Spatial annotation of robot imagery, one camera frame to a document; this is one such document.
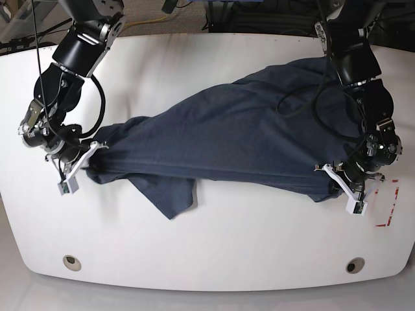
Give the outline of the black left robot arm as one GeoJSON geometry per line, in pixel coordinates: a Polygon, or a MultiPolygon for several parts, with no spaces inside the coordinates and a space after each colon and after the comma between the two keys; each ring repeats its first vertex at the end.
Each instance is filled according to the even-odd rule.
{"type": "Polygon", "coordinates": [[[320,20],[315,24],[327,58],[337,72],[340,92],[348,101],[349,118],[360,125],[359,137],[341,134],[328,126],[318,114],[318,99],[324,90],[333,87],[324,71],[319,84],[301,86],[283,95],[276,112],[286,119],[295,118],[305,110],[315,123],[329,135],[344,141],[347,155],[338,164],[317,165],[319,176],[309,181],[300,175],[286,176],[276,186],[279,189],[306,194],[320,202],[343,191],[350,198],[363,202],[368,179],[384,180],[379,172],[391,165],[402,153],[401,140],[392,120],[394,103],[379,78],[381,68],[367,39],[370,25],[381,13],[384,1],[345,1],[339,15],[329,19],[321,1],[316,3],[320,20]]]}

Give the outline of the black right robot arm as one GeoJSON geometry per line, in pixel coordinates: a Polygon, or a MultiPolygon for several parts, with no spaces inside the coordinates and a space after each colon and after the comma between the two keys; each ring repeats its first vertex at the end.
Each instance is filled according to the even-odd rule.
{"type": "Polygon", "coordinates": [[[125,24],[122,1],[60,1],[73,20],[53,54],[53,62],[39,72],[34,98],[18,133],[29,147],[41,147],[49,159],[57,160],[64,177],[69,167],[89,150],[87,138],[102,123],[106,99],[93,72],[110,50],[125,24]],[[99,91],[101,107],[98,119],[87,132],[78,124],[65,125],[67,113],[79,103],[84,80],[89,78],[99,91]]]}

